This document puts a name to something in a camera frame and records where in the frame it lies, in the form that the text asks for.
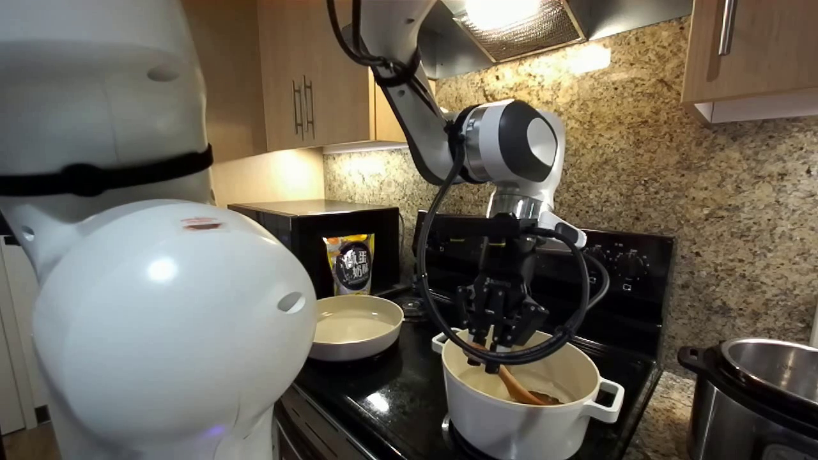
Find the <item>microwave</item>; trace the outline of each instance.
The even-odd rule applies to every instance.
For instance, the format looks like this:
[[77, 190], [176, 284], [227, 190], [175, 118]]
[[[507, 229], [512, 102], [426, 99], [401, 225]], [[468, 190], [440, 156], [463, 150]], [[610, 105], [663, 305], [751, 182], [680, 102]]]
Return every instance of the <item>microwave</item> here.
[[351, 202], [253, 202], [227, 206], [280, 237], [307, 268], [318, 297], [335, 293], [326, 237], [374, 234], [369, 284], [374, 293], [394, 289], [401, 278], [401, 211], [396, 206]]

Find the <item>stainless steel pot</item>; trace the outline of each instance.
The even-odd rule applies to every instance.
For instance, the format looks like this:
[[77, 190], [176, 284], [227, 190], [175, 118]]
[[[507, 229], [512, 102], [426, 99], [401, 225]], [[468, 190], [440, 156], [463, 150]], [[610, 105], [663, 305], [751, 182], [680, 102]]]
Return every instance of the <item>stainless steel pot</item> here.
[[817, 460], [818, 349], [744, 338], [716, 348], [682, 348], [698, 372], [691, 455], [698, 460]]

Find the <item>pot handle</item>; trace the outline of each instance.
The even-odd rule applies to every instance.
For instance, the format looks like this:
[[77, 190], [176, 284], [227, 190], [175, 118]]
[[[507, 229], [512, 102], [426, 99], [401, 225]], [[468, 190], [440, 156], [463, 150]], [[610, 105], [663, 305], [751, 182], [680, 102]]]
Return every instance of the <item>pot handle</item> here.
[[599, 420], [599, 422], [606, 422], [606, 424], [616, 424], [620, 412], [622, 412], [622, 401], [625, 401], [625, 388], [616, 381], [599, 379], [599, 390], [613, 394], [611, 406], [588, 401], [585, 415], [590, 420]]
[[682, 369], [694, 370], [694, 372], [707, 372], [708, 362], [704, 361], [704, 349], [700, 348], [680, 348], [679, 361]]
[[438, 356], [440, 356], [440, 353], [443, 353], [445, 339], [449, 339], [449, 338], [445, 338], [445, 332], [436, 335], [436, 338], [432, 338], [432, 353], [438, 353]]

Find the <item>plate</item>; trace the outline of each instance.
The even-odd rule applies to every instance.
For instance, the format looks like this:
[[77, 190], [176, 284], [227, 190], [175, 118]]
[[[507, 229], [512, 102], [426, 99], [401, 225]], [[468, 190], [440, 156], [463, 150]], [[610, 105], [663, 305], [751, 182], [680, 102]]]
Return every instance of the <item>plate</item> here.
[[318, 305], [309, 358], [360, 361], [385, 353], [401, 332], [405, 310], [385, 297], [344, 293]]

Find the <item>range hood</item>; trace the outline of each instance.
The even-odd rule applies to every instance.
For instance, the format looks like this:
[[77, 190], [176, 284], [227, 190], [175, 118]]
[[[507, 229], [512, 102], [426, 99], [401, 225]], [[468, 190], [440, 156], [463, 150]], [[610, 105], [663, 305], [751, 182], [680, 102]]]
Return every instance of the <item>range hood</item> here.
[[[482, 26], [474, 11], [477, 4], [507, 11], [483, 12], [487, 27], [487, 21]], [[512, 17], [515, 12], [516, 24], [498, 24], [498, 16]], [[419, 54], [432, 79], [454, 79], [682, 16], [691, 16], [691, 0], [443, 0], [419, 31]]]

